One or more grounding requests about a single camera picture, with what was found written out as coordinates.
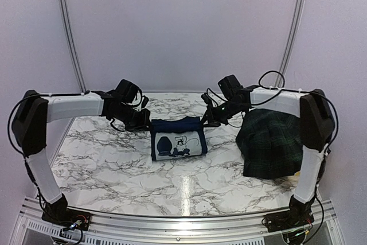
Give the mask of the navy blue t-shirt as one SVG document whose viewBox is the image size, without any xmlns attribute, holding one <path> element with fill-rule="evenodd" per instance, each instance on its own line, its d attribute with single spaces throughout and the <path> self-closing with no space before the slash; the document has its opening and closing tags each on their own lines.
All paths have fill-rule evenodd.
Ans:
<svg viewBox="0 0 367 245">
<path fill-rule="evenodd" d="M 204 128 L 199 116 L 180 120 L 154 119 L 151 122 L 151 159 L 176 160 L 206 155 Z"/>
</svg>

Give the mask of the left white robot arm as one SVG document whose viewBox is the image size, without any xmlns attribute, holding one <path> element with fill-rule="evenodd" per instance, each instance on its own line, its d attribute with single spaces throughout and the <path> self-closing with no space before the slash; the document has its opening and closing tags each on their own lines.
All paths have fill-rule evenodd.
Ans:
<svg viewBox="0 0 367 245">
<path fill-rule="evenodd" d="M 72 211 L 52 173 L 46 156 L 46 133 L 50 122 L 83 116 L 119 120 L 129 132 L 150 126 L 149 99 L 140 88 L 120 93 L 88 91 L 74 94 L 25 92 L 13 107 L 7 123 L 8 139 L 24 160 L 28 175 L 44 200 L 44 212 L 61 225 L 72 221 Z"/>
</svg>

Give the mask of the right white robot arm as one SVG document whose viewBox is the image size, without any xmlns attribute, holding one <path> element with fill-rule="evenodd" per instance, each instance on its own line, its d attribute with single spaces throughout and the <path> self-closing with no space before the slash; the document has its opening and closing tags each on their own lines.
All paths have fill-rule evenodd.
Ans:
<svg viewBox="0 0 367 245">
<path fill-rule="evenodd" d="M 299 118 L 303 146 L 299 181 L 290 198 L 289 210 L 267 217 L 271 224 L 275 224 L 274 219 L 278 218 L 290 227 L 297 226 L 311 213 L 325 158 L 337 136 L 339 122 L 334 105 L 321 89 L 305 91 L 230 84 L 223 85 L 222 92 L 226 99 L 218 106 L 213 105 L 208 93 L 201 95 L 206 104 L 202 119 L 204 127 L 227 125 L 234 115 L 250 108 L 278 111 Z"/>
</svg>

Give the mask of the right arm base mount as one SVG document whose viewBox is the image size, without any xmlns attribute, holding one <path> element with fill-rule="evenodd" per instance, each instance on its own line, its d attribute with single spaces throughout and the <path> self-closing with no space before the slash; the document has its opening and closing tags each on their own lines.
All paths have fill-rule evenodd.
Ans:
<svg viewBox="0 0 367 245">
<path fill-rule="evenodd" d="M 314 222 L 312 212 L 303 214 L 297 213 L 295 210 L 280 211 L 266 214 L 261 223 L 265 226 L 268 232 L 276 232 L 289 230 L 295 227 L 310 225 Z"/>
</svg>

